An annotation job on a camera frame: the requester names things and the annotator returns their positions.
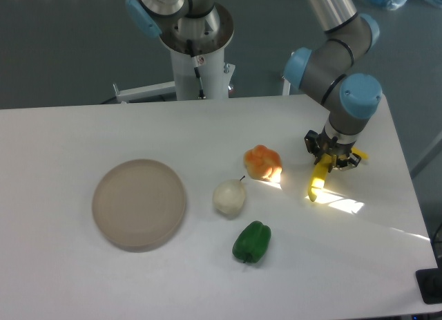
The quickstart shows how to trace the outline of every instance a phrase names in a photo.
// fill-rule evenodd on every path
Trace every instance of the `metal bracket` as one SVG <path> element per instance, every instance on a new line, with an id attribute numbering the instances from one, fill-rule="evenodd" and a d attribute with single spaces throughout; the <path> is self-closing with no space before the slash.
<path id="1" fill-rule="evenodd" d="M 131 100 L 139 100 L 156 95 L 168 94 L 175 92 L 175 82 L 167 82 L 120 91 L 116 85 L 113 84 L 115 91 L 115 98 L 119 103 L 129 102 Z"/>

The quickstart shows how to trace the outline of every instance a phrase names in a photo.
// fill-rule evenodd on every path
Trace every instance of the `black cable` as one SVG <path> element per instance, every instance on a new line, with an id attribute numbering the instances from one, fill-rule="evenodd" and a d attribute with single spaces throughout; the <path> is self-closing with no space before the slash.
<path id="1" fill-rule="evenodd" d="M 111 102 L 112 100 L 116 100 L 117 97 L 112 97 L 110 99 L 104 100 L 101 104 L 108 104 L 109 102 Z"/>
<path id="2" fill-rule="evenodd" d="M 434 244 L 435 240 L 436 240 L 436 236 L 439 233 L 439 230 L 442 228 L 442 223 L 437 227 L 436 232 L 433 235 L 433 238 L 431 240 L 431 244 Z"/>

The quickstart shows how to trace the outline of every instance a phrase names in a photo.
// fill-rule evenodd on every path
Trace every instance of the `table surface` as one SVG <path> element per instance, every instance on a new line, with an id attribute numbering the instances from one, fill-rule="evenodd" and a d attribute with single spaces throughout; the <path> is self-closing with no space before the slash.
<path id="1" fill-rule="evenodd" d="M 311 203 L 303 137 L 328 112 L 304 95 L 0 111 L 0 319 L 351 319 L 436 312 L 414 273 L 436 267 L 387 102 Z M 282 159 L 280 187 L 246 178 L 239 217 L 215 187 L 246 173 L 257 144 Z M 176 171 L 184 220 L 144 253 L 111 245 L 91 201 L 113 167 L 138 158 Z M 265 257 L 231 248 L 253 220 L 272 229 Z"/>

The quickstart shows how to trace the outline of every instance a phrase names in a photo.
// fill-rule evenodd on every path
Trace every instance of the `beige plate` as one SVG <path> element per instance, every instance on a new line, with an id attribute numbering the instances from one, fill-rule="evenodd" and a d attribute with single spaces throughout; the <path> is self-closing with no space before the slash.
<path id="1" fill-rule="evenodd" d="M 92 203 L 95 222 L 105 237 L 129 249 L 165 241 L 180 224 L 185 207 L 180 178 L 154 160 L 116 166 L 98 184 Z"/>

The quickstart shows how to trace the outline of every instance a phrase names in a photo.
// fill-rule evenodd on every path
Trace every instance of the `gray floor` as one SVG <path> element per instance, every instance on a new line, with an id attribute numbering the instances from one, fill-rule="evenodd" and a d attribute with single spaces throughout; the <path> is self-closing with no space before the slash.
<path id="1" fill-rule="evenodd" d="M 306 0 L 217 1 L 236 26 L 226 49 L 237 66 L 234 97 L 281 94 L 290 52 L 324 42 Z M 442 10 L 423 0 L 394 12 L 355 4 L 378 21 L 381 37 L 352 72 L 383 85 L 411 167 L 442 130 Z M 136 29 L 124 0 L 0 0 L 0 109 L 99 104 L 113 96 L 113 82 L 171 80 L 168 52 Z M 414 179 L 430 234 L 442 222 L 441 167 L 439 155 Z"/>

